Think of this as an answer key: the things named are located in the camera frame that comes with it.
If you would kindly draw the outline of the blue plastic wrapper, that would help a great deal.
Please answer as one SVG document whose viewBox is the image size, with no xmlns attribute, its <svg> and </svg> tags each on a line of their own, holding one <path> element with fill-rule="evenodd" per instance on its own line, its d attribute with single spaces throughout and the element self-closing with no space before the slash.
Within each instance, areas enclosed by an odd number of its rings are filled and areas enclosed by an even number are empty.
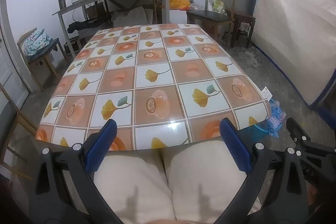
<svg viewBox="0 0 336 224">
<path fill-rule="evenodd" d="M 278 132 L 282 127 L 282 122 L 286 118 L 286 112 L 280 108 L 280 102 L 270 99 L 269 101 L 271 116 L 268 119 L 268 134 L 278 138 Z"/>
</svg>

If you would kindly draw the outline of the blue mesh trash basket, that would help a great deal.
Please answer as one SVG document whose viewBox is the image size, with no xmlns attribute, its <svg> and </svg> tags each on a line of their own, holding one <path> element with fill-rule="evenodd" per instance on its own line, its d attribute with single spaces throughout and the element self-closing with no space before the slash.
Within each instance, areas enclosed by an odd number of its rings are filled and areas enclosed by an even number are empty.
<svg viewBox="0 0 336 224">
<path fill-rule="evenodd" d="M 263 139 L 266 136 L 270 136 L 268 134 L 268 119 L 253 124 L 248 128 L 242 130 L 242 133 L 249 134 L 253 141 L 258 141 Z"/>
</svg>

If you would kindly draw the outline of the white door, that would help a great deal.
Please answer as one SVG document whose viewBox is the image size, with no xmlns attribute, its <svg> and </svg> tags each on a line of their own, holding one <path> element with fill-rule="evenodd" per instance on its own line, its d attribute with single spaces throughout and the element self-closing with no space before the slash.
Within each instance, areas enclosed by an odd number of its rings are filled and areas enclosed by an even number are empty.
<svg viewBox="0 0 336 224">
<path fill-rule="evenodd" d="M 1 85 L 10 96 L 12 101 L 21 109 L 30 92 L 15 69 L 3 40 L 2 34 L 0 54 Z"/>
</svg>

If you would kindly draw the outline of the wooden chair near door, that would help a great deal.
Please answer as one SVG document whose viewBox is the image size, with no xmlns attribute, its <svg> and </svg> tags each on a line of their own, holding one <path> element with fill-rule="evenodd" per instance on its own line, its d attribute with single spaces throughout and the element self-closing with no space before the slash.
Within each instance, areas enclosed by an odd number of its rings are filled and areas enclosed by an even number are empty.
<svg viewBox="0 0 336 224">
<path fill-rule="evenodd" d="M 5 155 L 7 151 L 10 151 L 14 156 L 16 156 L 21 161 L 28 163 L 28 160 L 21 156 L 19 153 L 14 151 L 10 146 L 11 138 L 14 136 L 15 129 L 18 125 L 23 127 L 31 135 L 36 136 L 37 126 L 33 124 L 18 108 L 15 102 L 11 99 L 3 85 L 1 85 L 1 92 L 8 100 L 7 104 L 1 112 L 1 166 L 11 173 L 25 178 L 26 180 L 32 180 L 32 178 L 22 172 L 19 172 L 13 166 L 5 163 Z"/>
</svg>

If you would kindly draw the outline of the white mattress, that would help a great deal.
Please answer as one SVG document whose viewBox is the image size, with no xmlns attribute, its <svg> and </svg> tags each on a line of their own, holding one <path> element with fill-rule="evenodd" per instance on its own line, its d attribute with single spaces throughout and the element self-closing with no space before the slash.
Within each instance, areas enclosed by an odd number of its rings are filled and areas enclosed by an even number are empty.
<svg viewBox="0 0 336 224">
<path fill-rule="evenodd" d="M 335 0 L 256 0 L 253 38 L 308 106 L 335 81 Z"/>
</svg>

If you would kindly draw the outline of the patterned dining table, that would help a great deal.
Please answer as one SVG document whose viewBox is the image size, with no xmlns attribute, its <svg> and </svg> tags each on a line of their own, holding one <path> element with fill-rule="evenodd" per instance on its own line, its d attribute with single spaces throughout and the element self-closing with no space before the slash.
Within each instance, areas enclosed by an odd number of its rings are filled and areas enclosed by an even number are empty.
<svg viewBox="0 0 336 224">
<path fill-rule="evenodd" d="M 117 124 L 112 151 L 163 148 L 266 121 L 269 103 L 237 62 L 195 24 L 99 30 L 67 68 L 36 139 L 70 147 Z"/>
</svg>

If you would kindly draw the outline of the wooden chair with cushion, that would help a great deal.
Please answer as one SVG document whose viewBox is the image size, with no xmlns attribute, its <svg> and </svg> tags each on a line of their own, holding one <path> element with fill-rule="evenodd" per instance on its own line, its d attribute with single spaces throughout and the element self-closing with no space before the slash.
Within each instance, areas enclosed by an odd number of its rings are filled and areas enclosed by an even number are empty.
<svg viewBox="0 0 336 224">
<path fill-rule="evenodd" d="M 17 48 L 20 51 L 21 57 L 23 58 L 23 61 L 26 65 L 26 67 L 28 68 L 29 72 L 32 75 L 33 80 L 35 81 L 35 83 L 37 84 L 38 88 L 40 90 L 43 90 L 43 84 L 38 80 L 37 74 L 33 71 L 32 69 L 32 65 L 37 64 L 37 63 L 42 63 L 45 62 L 46 66 L 48 67 L 48 69 L 50 70 L 50 72 L 55 76 L 58 77 L 58 73 L 56 72 L 56 68 L 55 66 L 52 64 L 52 62 L 49 59 L 49 54 L 52 51 L 58 51 L 60 50 L 60 52 L 62 53 L 64 60 L 68 61 L 68 57 L 65 53 L 65 50 L 63 49 L 59 38 L 55 38 L 52 39 L 52 41 L 50 42 L 50 44 L 46 47 L 44 47 L 43 49 L 41 49 L 40 51 L 38 51 L 36 54 L 34 54 L 33 56 L 25 56 L 23 54 L 22 51 L 22 45 L 23 42 L 35 31 L 38 30 L 36 27 L 29 30 L 28 32 L 24 33 L 17 41 Z"/>
</svg>

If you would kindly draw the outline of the floral cushion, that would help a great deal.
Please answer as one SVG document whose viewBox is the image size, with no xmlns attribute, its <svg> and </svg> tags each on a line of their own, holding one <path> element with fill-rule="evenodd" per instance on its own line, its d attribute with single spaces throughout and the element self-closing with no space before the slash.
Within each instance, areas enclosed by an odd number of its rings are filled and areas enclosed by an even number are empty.
<svg viewBox="0 0 336 224">
<path fill-rule="evenodd" d="M 48 46 L 52 38 L 45 33 L 45 30 L 35 30 L 22 45 L 22 51 L 25 56 L 33 56 L 38 51 Z"/>
</svg>

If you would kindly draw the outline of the dark wooden stool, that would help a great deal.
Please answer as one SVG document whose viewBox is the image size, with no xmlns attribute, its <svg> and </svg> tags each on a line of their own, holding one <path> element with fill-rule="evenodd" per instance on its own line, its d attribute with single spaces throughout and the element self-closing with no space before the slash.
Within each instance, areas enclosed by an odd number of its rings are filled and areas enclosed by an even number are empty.
<svg viewBox="0 0 336 224">
<path fill-rule="evenodd" d="M 249 47 L 255 23 L 256 18 L 254 16 L 239 11 L 234 12 L 234 29 L 231 38 L 231 48 L 234 47 L 236 40 L 239 40 L 241 35 L 245 35 L 247 37 L 245 46 L 247 48 Z"/>
</svg>

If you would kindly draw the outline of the wooden chair right side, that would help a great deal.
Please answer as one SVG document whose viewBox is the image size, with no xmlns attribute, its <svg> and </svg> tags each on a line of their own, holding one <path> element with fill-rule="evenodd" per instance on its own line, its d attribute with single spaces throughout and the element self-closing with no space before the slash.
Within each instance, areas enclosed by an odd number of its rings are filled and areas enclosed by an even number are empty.
<svg viewBox="0 0 336 224">
<path fill-rule="evenodd" d="M 234 12 L 235 12 L 235 3 L 236 0 L 232 0 L 232 5 L 230 9 L 229 15 L 222 15 L 216 13 L 214 11 L 208 10 L 208 0 L 205 0 L 205 9 L 204 10 L 188 10 L 186 12 L 187 15 L 187 23 L 194 24 L 196 20 L 201 21 L 202 23 L 208 23 L 214 27 L 214 39 L 217 42 L 221 41 L 221 38 L 218 37 L 219 35 L 219 27 L 228 25 L 227 34 L 223 34 L 223 37 L 226 39 L 226 48 L 231 46 L 230 41 L 230 33 L 231 27 L 234 23 Z"/>
</svg>

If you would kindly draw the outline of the metal water bottle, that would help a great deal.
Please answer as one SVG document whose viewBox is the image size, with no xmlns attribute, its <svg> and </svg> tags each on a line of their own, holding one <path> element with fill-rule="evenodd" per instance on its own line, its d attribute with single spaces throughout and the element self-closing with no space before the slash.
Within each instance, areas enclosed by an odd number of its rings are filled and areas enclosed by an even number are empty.
<svg viewBox="0 0 336 224">
<path fill-rule="evenodd" d="M 58 0 L 60 10 L 66 8 L 66 0 Z"/>
</svg>

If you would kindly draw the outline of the yellow plastic bag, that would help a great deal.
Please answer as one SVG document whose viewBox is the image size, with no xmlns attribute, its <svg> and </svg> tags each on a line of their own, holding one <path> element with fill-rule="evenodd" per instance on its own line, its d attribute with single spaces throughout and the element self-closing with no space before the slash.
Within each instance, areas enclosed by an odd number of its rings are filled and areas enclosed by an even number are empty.
<svg viewBox="0 0 336 224">
<path fill-rule="evenodd" d="M 190 5 L 190 0 L 169 0 L 171 10 L 188 10 Z"/>
</svg>

